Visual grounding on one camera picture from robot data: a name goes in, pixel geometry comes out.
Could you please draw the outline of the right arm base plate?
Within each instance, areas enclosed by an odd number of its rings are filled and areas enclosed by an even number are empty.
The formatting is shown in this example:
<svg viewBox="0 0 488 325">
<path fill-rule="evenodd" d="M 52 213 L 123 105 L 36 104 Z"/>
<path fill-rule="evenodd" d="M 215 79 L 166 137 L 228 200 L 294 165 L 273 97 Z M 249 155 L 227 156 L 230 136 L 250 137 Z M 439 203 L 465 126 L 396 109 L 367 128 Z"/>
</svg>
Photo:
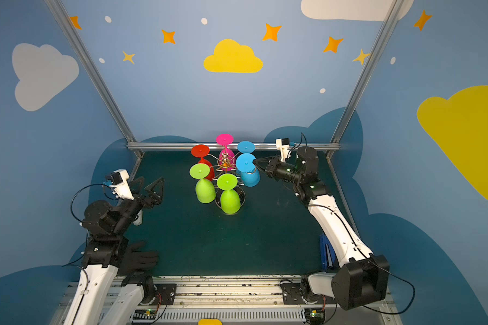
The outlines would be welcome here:
<svg viewBox="0 0 488 325">
<path fill-rule="evenodd" d="M 333 297 L 316 295 L 309 286 L 302 283 L 281 281 L 279 283 L 284 305 L 327 305 L 335 304 Z"/>
</svg>

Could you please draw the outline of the left frame post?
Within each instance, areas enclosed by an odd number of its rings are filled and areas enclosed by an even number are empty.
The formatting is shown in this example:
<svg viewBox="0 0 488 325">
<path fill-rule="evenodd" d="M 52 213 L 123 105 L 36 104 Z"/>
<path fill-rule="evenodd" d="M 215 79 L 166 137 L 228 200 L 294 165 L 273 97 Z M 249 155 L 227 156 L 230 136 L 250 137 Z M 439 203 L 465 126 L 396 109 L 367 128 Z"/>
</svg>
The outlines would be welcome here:
<svg viewBox="0 0 488 325">
<path fill-rule="evenodd" d="M 104 102 L 107 110 L 110 112 L 113 120 L 117 124 L 122 135 L 127 142 L 136 142 L 136 137 L 131 131 L 125 117 L 122 114 L 121 109 L 117 105 L 112 93 L 107 87 L 104 79 L 102 78 L 100 71 L 96 67 L 93 58 L 91 57 L 85 43 L 79 35 L 79 30 L 74 27 L 68 12 L 62 3 L 62 1 L 45 0 L 45 4 L 52 13 L 58 26 L 64 33 L 70 46 L 73 48 L 77 55 L 77 58 L 83 65 L 88 77 L 93 83 L 96 91 Z"/>
</svg>

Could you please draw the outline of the yellow object at bottom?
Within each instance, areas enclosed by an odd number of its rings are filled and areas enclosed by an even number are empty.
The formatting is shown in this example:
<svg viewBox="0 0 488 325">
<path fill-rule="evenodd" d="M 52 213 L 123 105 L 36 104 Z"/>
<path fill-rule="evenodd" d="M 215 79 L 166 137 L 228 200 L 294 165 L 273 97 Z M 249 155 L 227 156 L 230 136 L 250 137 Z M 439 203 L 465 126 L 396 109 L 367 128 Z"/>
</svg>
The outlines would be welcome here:
<svg viewBox="0 0 488 325">
<path fill-rule="evenodd" d="M 198 325 L 222 325 L 222 322 L 217 319 L 201 319 Z"/>
</svg>

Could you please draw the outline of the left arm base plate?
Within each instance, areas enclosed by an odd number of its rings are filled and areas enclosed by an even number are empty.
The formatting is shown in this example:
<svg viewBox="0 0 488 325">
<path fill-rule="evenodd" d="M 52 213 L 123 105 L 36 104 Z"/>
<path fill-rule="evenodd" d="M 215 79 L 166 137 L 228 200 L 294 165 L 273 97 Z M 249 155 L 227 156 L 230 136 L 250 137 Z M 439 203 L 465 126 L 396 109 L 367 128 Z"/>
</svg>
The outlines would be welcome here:
<svg viewBox="0 0 488 325">
<path fill-rule="evenodd" d="M 176 284 L 153 284 L 143 286 L 144 296 L 141 305 L 172 306 L 176 298 Z"/>
</svg>

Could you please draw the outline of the black glove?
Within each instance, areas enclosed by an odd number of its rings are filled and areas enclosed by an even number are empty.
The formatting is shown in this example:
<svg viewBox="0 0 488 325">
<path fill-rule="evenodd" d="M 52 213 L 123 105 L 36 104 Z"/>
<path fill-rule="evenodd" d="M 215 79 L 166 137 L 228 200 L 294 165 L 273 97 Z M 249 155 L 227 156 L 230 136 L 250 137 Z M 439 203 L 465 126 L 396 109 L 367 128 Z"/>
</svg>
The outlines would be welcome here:
<svg viewBox="0 0 488 325">
<path fill-rule="evenodd" d="M 143 251 L 146 241 L 133 242 L 127 246 L 117 272 L 118 276 L 129 276 L 134 272 L 151 271 L 159 262 L 158 251 Z"/>
</svg>

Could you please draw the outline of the green wine glass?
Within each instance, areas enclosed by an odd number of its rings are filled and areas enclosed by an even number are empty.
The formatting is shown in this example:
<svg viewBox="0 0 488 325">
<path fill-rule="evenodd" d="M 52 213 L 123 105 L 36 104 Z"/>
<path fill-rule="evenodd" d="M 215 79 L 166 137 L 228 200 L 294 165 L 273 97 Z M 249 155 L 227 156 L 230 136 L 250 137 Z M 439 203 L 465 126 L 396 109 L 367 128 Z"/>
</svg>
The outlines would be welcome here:
<svg viewBox="0 0 488 325">
<path fill-rule="evenodd" d="M 207 178 L 210 171 L 210 167 L 204 163 L 195 164 L 189 170 L 190 176 L 197 180 L 195 186 L 197 199 L 203 204 L 211 203 L 216 198 L 214 184 Z"/>
<path fill-rule="evenodd" d="M 217 179 L 217 186 L 222 191 L 220 207 L 227 215 L 236 214 L 241 207 L 239 194 L 235 190 L 237 184 L 237 177 L 231 173 L 225 173 Z"/>
</svg>

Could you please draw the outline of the pink wine glass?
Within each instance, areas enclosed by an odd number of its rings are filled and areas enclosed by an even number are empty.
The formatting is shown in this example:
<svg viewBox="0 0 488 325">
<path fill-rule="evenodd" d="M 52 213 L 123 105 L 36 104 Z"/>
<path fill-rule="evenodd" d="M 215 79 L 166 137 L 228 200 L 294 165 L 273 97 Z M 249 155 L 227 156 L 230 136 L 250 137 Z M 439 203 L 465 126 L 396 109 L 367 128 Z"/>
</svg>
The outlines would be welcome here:
<svg viewBox="0 0 488 325">
<path fill-rule="evenodd" d="M 224 171 L 232 171 L 236 168 L 235 153 L 229 148 L 233 143 L 233 136 L 230 134 L 220 134 L 216 138 L 216 143 L 222 146 L 218 155 L 218 166 Z"/>
</svg>

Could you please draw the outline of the right frame post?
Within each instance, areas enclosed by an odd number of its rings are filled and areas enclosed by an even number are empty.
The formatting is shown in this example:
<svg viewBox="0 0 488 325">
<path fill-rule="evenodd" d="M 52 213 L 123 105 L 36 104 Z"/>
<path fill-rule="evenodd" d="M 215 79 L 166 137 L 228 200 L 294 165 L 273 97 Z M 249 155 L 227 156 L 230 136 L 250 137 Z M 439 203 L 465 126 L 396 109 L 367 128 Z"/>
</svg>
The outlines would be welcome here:
<svg viewBox="0 0 488 325">
<path fill-rule="evenodd" d="M 397 0 L 393 1 L 389 7 L 388 13 L 382 23 L 382 26 L 375 38 L 374 44 L 371 48 L 371 54 L 367 58 L 367 62 L 364 63 L 361 70 L 361 74 L 357 80 L 357 83 L 353 89 L 352 95 L 344 109 L 344 112 L 337 124 L 337 127 L 332 135 L 329 147 L 331 151 L 340 150 L 340 142 L 343 135 L 356 111 L 362 95 L 370 82 L 372 74 L 374 74 L 375 68 L 380 61 L 380 58 L 392 36 L 392 33 L 399 21 L 398 17 L 403 10 L 405 1 Z"/>
</svg>

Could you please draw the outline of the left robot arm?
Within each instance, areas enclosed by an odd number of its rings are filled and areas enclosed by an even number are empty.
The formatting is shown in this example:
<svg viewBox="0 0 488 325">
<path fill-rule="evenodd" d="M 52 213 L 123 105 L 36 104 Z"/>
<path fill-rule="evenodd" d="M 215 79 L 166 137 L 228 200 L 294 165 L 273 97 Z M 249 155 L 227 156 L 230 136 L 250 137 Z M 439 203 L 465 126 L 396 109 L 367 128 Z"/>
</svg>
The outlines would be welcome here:
<svg viewBox="0 0 488 325">
<path fill-rule="evenodd" d="M 143 177 L 131 181 L 125 169 L 100 184 L 119 202 L 97 200 L 84 211 L 81 226 L 88 237 L 65 324 L 127 324 L 140 304 L 163 304 L 150 272 L 159 260 L 157 252 L 142 252 L 144 243 L 131 245 L 124 234 L 141 223 L 143 210 L 163 202 L 164 184 L 162 177 L 148 186 Z"/>
</svg>

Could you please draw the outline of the rear frame bar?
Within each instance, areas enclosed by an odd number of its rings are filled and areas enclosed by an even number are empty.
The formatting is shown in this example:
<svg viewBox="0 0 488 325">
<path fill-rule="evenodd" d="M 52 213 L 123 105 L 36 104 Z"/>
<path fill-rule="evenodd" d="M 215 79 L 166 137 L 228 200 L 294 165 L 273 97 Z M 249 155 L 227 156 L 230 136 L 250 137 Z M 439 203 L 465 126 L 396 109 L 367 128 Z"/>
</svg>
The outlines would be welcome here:
<svg viewBox="0 0 488 325">
<path fill-rule="evenodd" d="M 128 142 L 127 148 L 129 150 L 142 150 L 142 151 L 159 151 L 159 150 L 190 150 L 194 146 L 199 145 L 196 142 Z M 274 143 L 255 143 L 256 150 L 276 150 Z M 339 144 L 312 144 L 308 143 L 309 147 L 319 151 L 338 151 L 340 150 Z"/>
</svg>

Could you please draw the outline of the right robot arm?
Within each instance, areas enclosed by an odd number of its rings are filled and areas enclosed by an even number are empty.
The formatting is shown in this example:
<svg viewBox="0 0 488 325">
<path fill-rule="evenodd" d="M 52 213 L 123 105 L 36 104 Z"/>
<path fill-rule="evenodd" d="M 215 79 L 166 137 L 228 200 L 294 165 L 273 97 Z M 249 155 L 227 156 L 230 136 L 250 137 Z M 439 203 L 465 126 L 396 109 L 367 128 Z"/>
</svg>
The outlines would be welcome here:
<svg viewBox="0 0 488 325">
<path fill-rule="evenodd" d="M 335 299 L 343 310 L 384 300 L 389 262 L 383 255 L 374 255 L 347 222 L 319 178 L 317 151 L 312 147 L 299 148 L 295 164 L 282 161 L 279 155 L 255 159 L 253 164 L 268 177 L 293 184 L 295 195 L 317 220 L 335 252 L 338 272 L 307 276 L 310 292 Z"/>
</svg>

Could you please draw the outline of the aluminium rail base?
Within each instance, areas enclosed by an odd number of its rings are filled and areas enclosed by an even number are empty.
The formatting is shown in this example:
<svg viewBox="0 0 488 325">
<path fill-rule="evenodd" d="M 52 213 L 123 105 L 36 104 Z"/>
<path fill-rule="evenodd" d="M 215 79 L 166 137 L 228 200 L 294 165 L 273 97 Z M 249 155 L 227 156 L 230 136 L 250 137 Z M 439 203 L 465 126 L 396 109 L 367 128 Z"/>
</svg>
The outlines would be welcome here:
<svg viewBox="0 0 488 325">
<path fill-rule="evenodd" d="M 336 304 L 284 305 L 279 283 L 300 283 L 297 275 L 162 276 L 155 284 L 176 284 L 173 305 L 138 306 L 159 315 L 153 324 L 195 324 L 218 319 L 223 324 L 304 324 L 305 309 L 325 312 L 326 324 L 401 324 L 390 295 L 385 300 L 344 311 Z"/>
</svg>

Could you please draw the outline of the frame post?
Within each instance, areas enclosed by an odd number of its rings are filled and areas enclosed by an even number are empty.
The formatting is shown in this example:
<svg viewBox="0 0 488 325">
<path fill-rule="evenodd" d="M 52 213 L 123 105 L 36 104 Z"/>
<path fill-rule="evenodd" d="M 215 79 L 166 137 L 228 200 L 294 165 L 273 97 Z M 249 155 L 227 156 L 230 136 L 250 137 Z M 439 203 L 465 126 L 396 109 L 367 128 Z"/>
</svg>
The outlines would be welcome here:
<svg viewBox="0 0 488 325">
<path fill-rule="evenodd" d="M 367 58 L 367 62 L 364 63 L 361 70 L 361 74 L 357 80 L 357 83 L 353 89 L 352 95 L 344 109 L 344 112 L 337 124 L 337 127 L 332 135 L 329 147 L 331 151 L 340 150 L 340 142 L 343 135 L 356 111 L 362 95 L 370 82 L 372 74 L 374 74 L 375 68 L 380 61 L 380 58 L 392 36 L 392 33 L 399 21 L 398 17 L 403 10 L 405 1 L 397 0 L 393 1 L 389 7 L 388 13 L 382 23 L 382 26 L 375 38 L 374 44 L 371 48 L 371 54 Z"/>
<path fill-rule="evenodd" d="M 68 12 L 62 3 L 62 1 L 45 0 L 45 4 L 52 13 L 58 26 L 64 33 L 70 46 L 73 48 L 77 55 L 77 58 L 83 65 L 88 77 L 93 83 L 96 91 L 104 102 L 107 110 L 110 112 L 113 120 L 117 124 L 122 135 L 127 142 L 136 142 L 136 137 L 131 131 L 125 117 L 122 114 L 121 109 L 117 105 L 112 93 L 107 87 L 104 79 L 102 78 L 100 71 L 96 67 L 93 58 L 91 57 L 85 43 L 79 35 L 79 30 L 74 27 Z"/>
</svg>

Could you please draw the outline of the circuit board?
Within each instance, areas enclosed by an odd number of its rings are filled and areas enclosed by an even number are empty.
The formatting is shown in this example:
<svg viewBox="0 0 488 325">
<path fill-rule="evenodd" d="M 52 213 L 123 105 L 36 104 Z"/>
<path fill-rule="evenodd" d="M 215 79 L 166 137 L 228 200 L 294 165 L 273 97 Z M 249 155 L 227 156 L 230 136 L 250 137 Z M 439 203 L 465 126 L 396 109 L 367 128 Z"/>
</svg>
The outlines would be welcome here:
<svg viewBox="0 0 488 325">
<path fill-rule="evenodd" d="M 150 323 L 152 324 L 156 319 L 159 313 L 156 310 L 152 309 L 145 309 L 145 310 L 136 310 L 131 318 L 131 324 L 139 324 L 139 323 Z"/>
<path fill-rule="evenodd" d="M 308 325 L 323 325 L 325 322 L 325 312 L 322 310 L 305 309 L 304 324 Z"/>
</svg>

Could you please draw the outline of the white brush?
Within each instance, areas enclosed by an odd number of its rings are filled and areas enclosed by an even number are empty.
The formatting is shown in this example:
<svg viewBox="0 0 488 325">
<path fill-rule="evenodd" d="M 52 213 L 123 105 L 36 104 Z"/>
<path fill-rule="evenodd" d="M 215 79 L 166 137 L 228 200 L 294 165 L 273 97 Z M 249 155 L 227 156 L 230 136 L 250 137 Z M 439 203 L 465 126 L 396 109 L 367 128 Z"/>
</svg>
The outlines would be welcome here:
<svg viewBox="0 0 488 325">
<path fill-rule="evenodd" d="M 140 226 L 142 224 L 143 219 L 143 210 L 139 210 L 136 218 L 132 222 L 135 226 Z"/>
</svg>

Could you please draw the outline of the blue wine glass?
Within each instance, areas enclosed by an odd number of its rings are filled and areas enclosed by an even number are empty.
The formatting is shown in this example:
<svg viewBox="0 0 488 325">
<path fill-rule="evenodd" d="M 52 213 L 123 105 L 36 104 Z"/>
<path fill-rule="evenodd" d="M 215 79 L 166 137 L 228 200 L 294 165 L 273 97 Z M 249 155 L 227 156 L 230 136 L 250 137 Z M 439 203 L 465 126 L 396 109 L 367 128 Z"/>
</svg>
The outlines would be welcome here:
<svg viewBox="0 0 488 325">
<path fill-rule="evenodd" d="M 256 157 L 250 153 L 244 153 L 237 157 L 236 166 L 244 186 L 254 187 L 260 181 L 260 173 L 253 163 L 255 159 Z"/>
<path fill-rule="evenodd" d="M 242 141 L 237 144 L 237 150 L 241 154 L 252 154 L 256 150 L 256 146 L 250 141 Z"/>
</svg>

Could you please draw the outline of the blue tool at table edge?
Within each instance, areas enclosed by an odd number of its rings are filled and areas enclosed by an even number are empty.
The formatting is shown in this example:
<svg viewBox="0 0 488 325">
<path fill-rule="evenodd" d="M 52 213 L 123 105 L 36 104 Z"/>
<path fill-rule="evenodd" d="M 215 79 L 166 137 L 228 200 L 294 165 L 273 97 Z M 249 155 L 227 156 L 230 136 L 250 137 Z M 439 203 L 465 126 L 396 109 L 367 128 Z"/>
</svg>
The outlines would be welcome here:
<svg viewBox="0 0 488 325">
<path fill-rule="evenodd" d="M 319 237 L 320 243 L 320 255 L 321 255 L 321 269 L 323 271 L 330 271 L 335 269 L 337 259 L 336 253 L 325 234 L 321 234 Z"/>
</svg>

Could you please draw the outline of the red wine glass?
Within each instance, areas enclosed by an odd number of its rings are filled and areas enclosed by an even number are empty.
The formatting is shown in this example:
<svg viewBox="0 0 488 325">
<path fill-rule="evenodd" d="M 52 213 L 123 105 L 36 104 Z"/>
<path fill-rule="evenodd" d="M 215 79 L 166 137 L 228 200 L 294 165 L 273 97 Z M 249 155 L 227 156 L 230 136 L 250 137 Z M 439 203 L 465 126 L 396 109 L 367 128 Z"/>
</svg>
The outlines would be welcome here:
<svg viewBox="0 0 488 325">
<path fill-rule="evenodd" d="M 210 153 L 210 148 L 204 144 L 198 144 L 191 149 L 191 154 L 199 159 L 199 163 L 205 164 L 210 168 L 210 172 L 206 177 L 207 180 L 212 181 L 215 177 L 214 167 L 210 161 L 206 159 Z"/>
</svg>

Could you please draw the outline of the left circuit board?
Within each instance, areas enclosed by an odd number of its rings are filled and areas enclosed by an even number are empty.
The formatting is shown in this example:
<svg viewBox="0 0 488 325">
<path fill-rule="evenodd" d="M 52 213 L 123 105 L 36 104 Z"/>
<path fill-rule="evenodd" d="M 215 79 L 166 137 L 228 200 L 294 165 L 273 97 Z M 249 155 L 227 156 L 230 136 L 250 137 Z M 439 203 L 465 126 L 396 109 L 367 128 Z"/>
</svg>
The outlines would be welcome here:
<svg viewBox="0 0 488 325">
<path fill-rule="evenodd" d="M 152 309 L 145 309 L 145 310 L 136 310 L 131 318 L 131 324 L 139 324 L 139 323 L 150 323 L 152 324 L 156 319 L 159 313 L 156 310 Z"/>
</svg>

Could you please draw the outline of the right circuit board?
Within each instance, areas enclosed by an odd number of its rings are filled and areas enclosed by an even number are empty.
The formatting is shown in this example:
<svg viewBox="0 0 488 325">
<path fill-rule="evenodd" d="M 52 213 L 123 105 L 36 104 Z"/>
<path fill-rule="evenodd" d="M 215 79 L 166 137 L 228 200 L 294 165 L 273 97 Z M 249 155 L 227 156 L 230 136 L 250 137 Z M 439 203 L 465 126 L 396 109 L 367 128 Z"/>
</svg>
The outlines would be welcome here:
<svg viewBox="0 0 488 325">
<path fill-rule="evenodd" d="M 325 322 L 325 312 L 322 310 L 305 309 L 304 324 L 308 325 L 323 325 Z"/>
</svg>

